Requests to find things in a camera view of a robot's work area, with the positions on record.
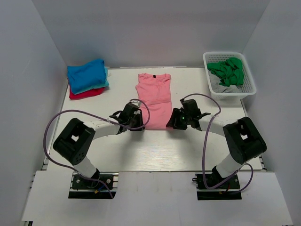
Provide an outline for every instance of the white plastic basket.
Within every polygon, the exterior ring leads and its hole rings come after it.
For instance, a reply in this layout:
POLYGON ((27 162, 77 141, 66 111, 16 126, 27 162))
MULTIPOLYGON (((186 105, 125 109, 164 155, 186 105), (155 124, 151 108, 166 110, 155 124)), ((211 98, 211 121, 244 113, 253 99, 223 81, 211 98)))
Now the white plastic basket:
POLYGON ((246 62, 246 59, 244 55, 241 53, 236 52, 207 52, 203 54, 204 64, 205 64, 205 70, 206 70, 206 76, 209 84, 209 89, 211 92, 211 97, 213 99, 228 99, 228 98, 240 98, 243 99, 248 95, 254 95, 256 93, 256 87, 254 84, 254 80, 252 78, 250 69, 248 67, 248 64, 246 62), (229 59, 230 57, 236 57, 241 60, 243 63, 243 73, 245 75, 244 77, 244 83, 241 87, 241 93, 216 93, 212 90, 211 82, 210 82, 210 75, 208 73, 207 63, 217 63, 220 61, 225 61, 229 59))

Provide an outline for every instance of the blue folded towel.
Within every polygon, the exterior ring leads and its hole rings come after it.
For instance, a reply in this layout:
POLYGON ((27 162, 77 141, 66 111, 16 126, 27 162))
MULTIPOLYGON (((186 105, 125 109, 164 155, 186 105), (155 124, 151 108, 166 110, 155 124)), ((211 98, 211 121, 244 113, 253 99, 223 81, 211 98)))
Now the blue folded towel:
POLYGON ((67 69, 67 77, 73 94, 109 85, 107 81, 108 69, 104 67, 104 61, 101 59, 82 66, 68 66, 67 69))

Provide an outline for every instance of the white wall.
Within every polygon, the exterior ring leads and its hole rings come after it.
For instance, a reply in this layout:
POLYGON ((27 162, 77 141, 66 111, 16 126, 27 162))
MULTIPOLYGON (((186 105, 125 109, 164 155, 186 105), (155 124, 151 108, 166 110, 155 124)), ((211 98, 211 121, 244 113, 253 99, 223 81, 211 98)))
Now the white wall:
POLYGON ((19 225, 66 65, 30 0, 0 1, 0 225, 19 225))
POLYGON ((68 65, 203 65, 242 52, 269 0, 32 0, 68 65))
POLYGON ((272 0, 243 53, 257 94, 245 103, 267 143, 294 225, 301 225, 301 1, 272 0))

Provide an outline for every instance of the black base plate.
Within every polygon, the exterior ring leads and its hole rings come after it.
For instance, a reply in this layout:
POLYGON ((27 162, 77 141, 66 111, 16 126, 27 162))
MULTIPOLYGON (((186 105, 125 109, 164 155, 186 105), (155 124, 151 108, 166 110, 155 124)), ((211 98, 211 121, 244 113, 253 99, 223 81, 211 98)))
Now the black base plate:
MULTIPOLYGON (((112 174, 99 174, 99 179, 101 181, 103 181, 109 187, 110 190, 113 188, 113 177, 114 177, 114 175, 112 175, 112 174)), ((101 183, 97 183, 97 182, 91 183, 90 181, 84 180, 79 175, 74 175, 73 180, 72 180, 72 189, 76 189, 76 190, 87 190, 87 189, 95 189, 96 190, 102 186, 103 186, 103 184, 101 184, 101 183)))
POLYGON ((69 192, 68 199, 112 199, 108 192, 69 192))
MULTIPOLYGON (((198 189, 206 189, 204 182, 203 182, 203 175, 197 174, 197 183, 198 183, 198 189)), ((231 179, 229 179, 226 183, 219 186, 219 189, 228 189, 228 186, 230 185, 230 189, 239 189, 239 181, 237 175, 233 176, 231 179)))
POLYGON ((241 200, 241 193, 231 194, 231 192, 197 192, 198 201, 200 200, 241 200))

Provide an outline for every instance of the purple cable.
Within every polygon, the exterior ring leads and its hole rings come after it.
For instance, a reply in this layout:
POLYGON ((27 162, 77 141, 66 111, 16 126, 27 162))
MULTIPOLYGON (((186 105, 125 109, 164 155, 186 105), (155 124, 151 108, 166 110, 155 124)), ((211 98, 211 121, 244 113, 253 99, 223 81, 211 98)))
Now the purple cable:
MULTIPOLYGON (((206 146, 207 146, 207 140, 208 140, 208 135, 209 135, 209 130, 210 130, 210 127, 211 127, 211 124, 214 120, 214 118, 219 115, 221 112, 222 112, 222 109, 221 109, 221 106, 216 102, 216 100, 214 100, 213 98, 205 95, 205 94, 201 94, 201 93, 192 93, 192 94, 189 94, 187 96, 185 96, 183 99, 187 98, 187 97, 190 97, 190 96, 193 96, 193 95, 199 95, 199 96, 203 96, 203 97, 207 97, 209 99, 211 99, 213 102, 215 102, 215 104, 217 105, 219 111, 218 113, 216 113, 209 121, 209 124, 208 124, 208 127, 206 129, 206 134, 205 134, 205 140, 204 140, 204 146, 203 146, 203 155, 202 155, 202 176, 203 176, 203 181, 204 181, 204 185, 205 185, 205 188, 206 189, 215 189, 219 186, 221 186, 222 184, 224 184, 225 182, 227 182, 230 178, 232 178, 235 174, 237 174, 238 170, 235 171, 234 173, 232 173, 230 176, 226 177, 222 182, 212 186, 212 187, 209 187, 208 184, 207 184, 207 181, 206 181, 206 174, 205 174, 205 154, 206 154, 206 146)), ((246 186, 244 186, 242 189, 240 189, 239 191, 235 191, 235 192, 231 192, 231 194, 235 194, 235 193, 239 193, 243 190, 245 190, 249 184, 251 183, 252 179, 253 179, 253 167, 249 164, 249 163, 246 163, 245 165, 248 165, 250 166, 251 168, 251 177, 250 177, 250 180, 249 182, 246 184, 246 186)))
POLYGON ((87 178, 87 177, 81 175, 75 168, 73 168, 73 167, 71 167, 71 166, 68 166, 68 165, 65 165, 65 164, 61 164, 61 163, 59 163, 59 162, 53 160, 53 159, 50 157, 50 155, 47 153, 47 148, 46 148, 46 138, 47 138, 47 133, 48 133, 49 127, 50 127, 51 123, 53 122, 53 120, 54 120, 57 116, 59 116, 59 115, 61 115, 61 114, 63 114, 63 113, 67 113, 67 112, 79 112, 79 113, 82 113, 82 114, 86 114, 86 115, 95 117, 95 118, 97 118, 97 119, 100 119, 100 120, 102 120, 102 121, 108 121, 108 122, 110 122, 111 124, 122 126, 122 127, 126 128, 126 129, 131 129, 131 130, 141 129, 141 128, 143 128, 143 127, 150 121, 150 117, 151 117, 150 110, 149 110, 149 108, 147 107, 147 105, 146 105, 142 100, 139 100, 139 99, 131 99, 130 101, 133 101, 133 100, 136 100, 136 101, 141 102, 141 103, 145 106, 145 108, 146 108, 146 110, 147 110, 147 112, 148 112, 148 114, 149 114, 149 117, 148 117, 146 123, 144 123, 142 126, 139 126, 139 127, 137 127, 137 128, 131 128, 131 127, 122 125, 122 124, 120 124, 120 123, 117 123, 117 122, 115 122, 115 121, 110 121, 110 120, 107 120, 107 119, 105 119, 105 118, 102 118, 102 117, 99 117, 99 116, 97 116, 97 115, 94 115, 94 114, 91 114, 91 113, 88 113, 88 112, 84 112, 84 111, 81 111, 81 110, 65 110, 65 111, 61 111, 61 112, 57 113, 56 115, 54 115, 54 116, 50 119, 49 123, 48 123, 47 126, 46 126, 45 132, 44 132, 44 137, 43 137, 43 149, 44 149, 44 153, 45 153, 46 157, 47 157, 50 161, 52 161, 54 164, 56 164, 56 165, 59 165, 59 166, 62 166, 62 167, 66 167, 66 168, 69 168, 69 169, 71 169, 71 170, 77 172, 77 173, 79 174, 79 176, 80 176, 81 178, 85 179, 85 180, 96 181, 96 182, 99 182, 99 183, 103 184, 103 185, 105 186, 105 188, 108 190, 108 192, 109 192, 111 198, 113 199, 113 195, 112 195, 110 189, 108 188, 108 186, 107 186, 103 181, 98 180, 98 179, 93 179, 93 178, 87 178))

